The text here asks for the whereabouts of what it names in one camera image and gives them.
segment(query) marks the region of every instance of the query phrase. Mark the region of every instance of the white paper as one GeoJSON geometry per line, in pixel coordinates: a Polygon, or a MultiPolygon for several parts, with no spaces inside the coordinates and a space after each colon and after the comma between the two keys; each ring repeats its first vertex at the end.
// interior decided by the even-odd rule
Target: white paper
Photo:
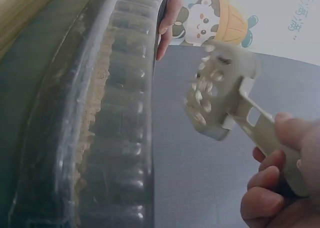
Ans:
{"type": "Polygon", "coordinates": [[[223,40],[320,65],[319,0],[184,0],[171,45],[223,40]]]}

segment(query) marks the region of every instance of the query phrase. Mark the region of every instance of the transparent plastic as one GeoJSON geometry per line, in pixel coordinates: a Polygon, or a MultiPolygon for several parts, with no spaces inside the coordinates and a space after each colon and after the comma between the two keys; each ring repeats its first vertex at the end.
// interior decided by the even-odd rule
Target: transparent plastic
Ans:
{"type": "Polygon", "coordinates": [[[4,56],[0,227],[154,226],[151,96],[165,4],[54,0],[4,56]]]}

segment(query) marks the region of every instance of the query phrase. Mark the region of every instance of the cat litter scoop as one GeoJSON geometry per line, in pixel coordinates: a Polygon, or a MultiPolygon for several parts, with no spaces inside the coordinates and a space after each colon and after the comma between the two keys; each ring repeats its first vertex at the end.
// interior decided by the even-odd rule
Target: cat litter scoop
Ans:
{"type": "Polygon", "coordinates": [[[260,71],[255,55],[216,41],[205,49],[209,56],[202,59],[185,101],[186,113],[195,130],[221,141],[237,123],[265,156],[274,150],[284,151],[284,178],[297,196],[308,196],[297,168],[300,154],[279,142],[272,116],[249,98],[260,71]],[[259,112],[256,123],[249,121],[253,109],[259,112]]]}

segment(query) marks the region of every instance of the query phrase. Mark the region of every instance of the cartoon illustration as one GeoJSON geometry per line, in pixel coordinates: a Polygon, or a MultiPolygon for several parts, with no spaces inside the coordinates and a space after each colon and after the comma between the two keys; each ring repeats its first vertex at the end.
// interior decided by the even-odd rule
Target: cartoon illustration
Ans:
{"type": "Polygon", "coordinates": [[[251,28],[258,23],[243,14],[229,0],[185,0],[173,24],[173,44],[201,46],[209,40],[224,41],[247,48],[253,42],[251,28]]]}

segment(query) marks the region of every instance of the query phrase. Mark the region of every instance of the gray surface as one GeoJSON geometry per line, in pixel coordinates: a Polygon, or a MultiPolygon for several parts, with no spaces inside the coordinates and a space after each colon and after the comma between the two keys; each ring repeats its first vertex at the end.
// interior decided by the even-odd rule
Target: gray surface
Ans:
{"type": "MultiPolygon", "coordinates": [[[[155,228],[245,228],[240,202],[257,171],[254,144],[235,127],[223,142],[198,134],[183,99],[200,59],[200,47],[170,46],[156,64],[153,83],[155,228]]],[[[250,97],[267,112],[320,117],[320,67],[259,55],[262,73],[250,97]]]]}

